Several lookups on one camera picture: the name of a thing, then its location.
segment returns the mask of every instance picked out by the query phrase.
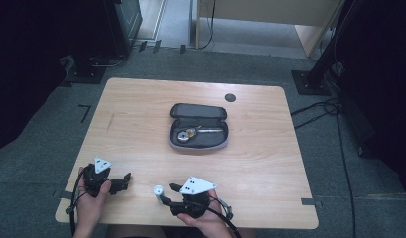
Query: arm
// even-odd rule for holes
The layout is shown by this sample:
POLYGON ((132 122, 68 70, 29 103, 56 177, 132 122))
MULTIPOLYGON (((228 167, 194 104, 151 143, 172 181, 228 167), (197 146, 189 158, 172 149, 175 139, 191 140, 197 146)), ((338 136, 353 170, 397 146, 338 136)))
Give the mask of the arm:
MULTIPOLYGON (((217 198, 215 190, 210 190, 208 194, 217 198)), ((209 207, 221 213, 221 206, 214 200, 209 207)), ((216 214, 206 211, 205 214, 197 219, 193 219, 186 214, 178 214, 178 219, 182 220, 187 226, 196 227, 208 238, 231 238, 230 232, 220 217, 216 214)))
POLYGON ((94 228, 97 226, 103 214, 103 207, 106 198, 110 191, 111 182, 106 181, 100 188, 98 197, 85 193, 84 179, 81 177, 78 183, 78 191, 81 196, 77 204, 77 226, 75 229, 74 238, 88 238, 93 234, 94 228))

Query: floor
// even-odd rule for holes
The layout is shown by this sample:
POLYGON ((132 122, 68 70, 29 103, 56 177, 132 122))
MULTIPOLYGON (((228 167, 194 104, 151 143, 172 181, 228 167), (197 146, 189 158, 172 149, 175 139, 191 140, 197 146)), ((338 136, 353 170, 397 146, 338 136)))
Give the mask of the floor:
MULTIPOLYGON (((160 40, 161 47, 179 48, 185 45, 193 48, 196 4, 196 0, 140 0, 144 20, 137 42, 148 41, 151 45, 160 40), (160 20, 160 24, 154 24, 156 20, 160 20), (155 33, 153 38, 143 36, 143 33, 151 32, 155 33)), ((200 46, 205 46, 210 38, 211 19, 201 18, 200 21, 200 46)), ((212 41, 205 51, 307 58, 293 25, 223 19, 214 19, 213 25, 212 41)), ((316 60, 321 55, 331 34, 332 31, 326 33, 311 59, 316 60)))

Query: gray carpet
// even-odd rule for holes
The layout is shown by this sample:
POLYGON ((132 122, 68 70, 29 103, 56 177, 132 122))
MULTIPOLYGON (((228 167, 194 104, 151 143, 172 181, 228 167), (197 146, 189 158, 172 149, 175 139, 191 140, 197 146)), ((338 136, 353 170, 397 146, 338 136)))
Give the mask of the gray carpet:
MULTIPOLYGON (((152 48, 135 49, 125 62, 108 68, 100 84, 57 88, 22 135, 0 150, 0 237, 69 237, 68 224, 55 220, 58 193, 65 188, 108 78, 276 85, 285 89, 290 110, 295 111, 329 99, 296 91, 291 70, 309 70, 314 64, 307 59, 190 50, 180 54, 178 49, 153 54, 152 48), (83 123, 86 108, 79 104, 91 105, 83 123)), ((321 108, 304 112, 293 118, 294 125, 322 113, 321 108)), ((406 195, 397 174, 379 160, 360 158, 344 114, 339 121, 354 194, 357 237, 406 237, 406 195)), ((336 116, 325 116, 296 133, 320 225, 315 230, 262 229, 258 237, 352 237, 336 116)), ((95 237, 103 237, 105 228, 100 225, 95 237)))

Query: wooden table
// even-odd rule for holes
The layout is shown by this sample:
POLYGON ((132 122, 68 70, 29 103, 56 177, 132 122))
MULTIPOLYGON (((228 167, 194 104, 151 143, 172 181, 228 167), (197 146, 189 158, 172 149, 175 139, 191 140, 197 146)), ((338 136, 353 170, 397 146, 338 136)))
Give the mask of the wooden table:
MULTIPOLYGON (((196 48, 200 17, 212 17, 213 3, 197 0, 196 48)), ((344 0, 221 0, 215 3, 215 18, 295 25, 305 54, 310 57, 327 28, 336 23, 343 4, 344 0)))
MULTIPOLYGON (((78 168, 100 157, 113 163, 111 179, 131 172, 128 190, 107 200, 102 223, 184 225, 153 193, 180 201, 169 190, 189 176, 218 184, 217 194, 233 207, 237 227, 314 229, 318 218, 284 91, 276 86, 112 78, 107 82, 66 187, 78 168), (236 101, 224 96, 233 93, 236 101), (227 110, 229 144, 218 151, 180 152, 168 143, 178 102, 227 110)), ((56 213, 68 222, 62 199, 56 213)))

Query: black circle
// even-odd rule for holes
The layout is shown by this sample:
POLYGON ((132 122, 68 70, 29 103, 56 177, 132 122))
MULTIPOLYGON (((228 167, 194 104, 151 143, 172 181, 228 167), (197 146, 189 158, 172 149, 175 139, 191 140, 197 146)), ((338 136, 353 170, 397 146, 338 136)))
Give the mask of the black circle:
POLYGON ((224 98, 225 98, 226 101, 228 101, 228 102, 234 102, 234 101, 236 101, 236 96, 235 96, 233 93, 227 93, 224 98))

